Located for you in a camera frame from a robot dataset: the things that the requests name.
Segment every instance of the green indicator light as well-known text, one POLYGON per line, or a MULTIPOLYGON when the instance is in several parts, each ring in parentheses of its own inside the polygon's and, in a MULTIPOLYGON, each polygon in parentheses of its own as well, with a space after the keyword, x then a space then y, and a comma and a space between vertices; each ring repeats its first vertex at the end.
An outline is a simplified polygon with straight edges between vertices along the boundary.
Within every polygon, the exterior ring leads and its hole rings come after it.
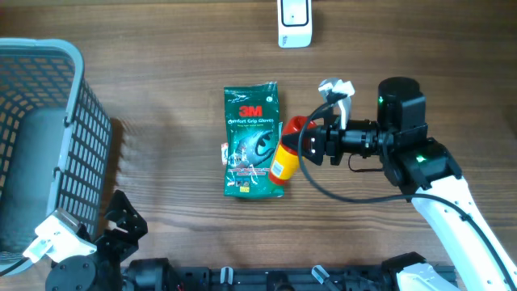
POLYGON ((423 156, 417 156, 417 162, 423 162, 427 160, 426 158, 424 158, 423 156))

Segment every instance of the white device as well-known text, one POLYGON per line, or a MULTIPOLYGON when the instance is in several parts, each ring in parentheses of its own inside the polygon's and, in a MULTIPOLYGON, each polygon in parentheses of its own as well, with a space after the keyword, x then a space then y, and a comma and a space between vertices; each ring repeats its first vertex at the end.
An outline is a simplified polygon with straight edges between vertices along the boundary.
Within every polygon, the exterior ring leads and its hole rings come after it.
POLYGON ((276 0, 278 6, 278 45, 303 48, 313 37, 311 0, 276 0))
POLYGON ((93 254, 97 251, 97 246, 79 238, 79 228, 79 221, 75 217, 58 208, 36 227, 38 237, 23 252, 23 256, 36 263, 48 255, 59 263, 73 255, 93 254))

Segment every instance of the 3m logo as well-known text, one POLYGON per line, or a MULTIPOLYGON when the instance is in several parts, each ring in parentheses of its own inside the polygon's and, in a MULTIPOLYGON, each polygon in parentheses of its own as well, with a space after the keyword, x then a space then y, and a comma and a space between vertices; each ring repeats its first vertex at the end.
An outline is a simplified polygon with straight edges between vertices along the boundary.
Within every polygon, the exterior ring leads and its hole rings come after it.
POLYGON ((241 106, 239 108, 240 117, 260 117, 262 116, 262 106, 241 106))

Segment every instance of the wood grain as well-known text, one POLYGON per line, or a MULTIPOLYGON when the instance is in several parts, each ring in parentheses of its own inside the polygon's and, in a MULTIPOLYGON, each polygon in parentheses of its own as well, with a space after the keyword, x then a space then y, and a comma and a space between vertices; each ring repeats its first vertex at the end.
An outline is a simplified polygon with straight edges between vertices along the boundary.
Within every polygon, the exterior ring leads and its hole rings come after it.
MULTIPOLYGON (((411 205, 347 205, 298 173, 286 197, 224 198, 223 87, 277 81, 282 117, 322 102, 318 83, 353 81, 356 119, 376 116, 376 86, 416 78, 430 135, 462 166, 485 219, 517 258, 517 3, 346 1, 313 4, 308 48, 280 49, 276 5, 220 3, 3 9, 1 36, 60 38, 81 49, 86 79, 113 119, 107 189, 125 191, 149 223, 131 259, 183 266, 378 264, 407 251, 450 263, 411 205)), ((355 167, 378 166, 376 159, 355 167)), ((397 193, 382 174, 309 167, 331 191, 397 193)), ((48 262, 2 278, 42 289, 48 262)))
POLYGON ((115 4, 171 4, 171 3, 221 3, 221 2, 275 2, 275 0, 3 0, 0 7, 24 6, 81 6, 115 4))

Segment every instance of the white cable clip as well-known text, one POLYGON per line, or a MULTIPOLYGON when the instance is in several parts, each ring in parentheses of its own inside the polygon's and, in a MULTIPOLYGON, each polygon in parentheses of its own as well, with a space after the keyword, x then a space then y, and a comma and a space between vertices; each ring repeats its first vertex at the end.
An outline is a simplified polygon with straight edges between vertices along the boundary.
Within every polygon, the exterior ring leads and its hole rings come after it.
POLYGON ((320 284, 325 283, 325 279, 330 277, 329 273, 325 271, 325 269, 321 265, 316 265, 311 270, 311 274, 313 274, 313 277, 316 278, 320 284))
POLYGON ((220 283, 232 285, 233 284, 233 268, 224 267, 221 269, 221 281, 220 283))
POLYGON ((74 255, 89 255, 97 251, 96 245, 79 238, 79 221, 64 209, 58 208, 50 214, 35 232, 38 236, 23 252, 33 263, 46 254, 54 262, 74 255))

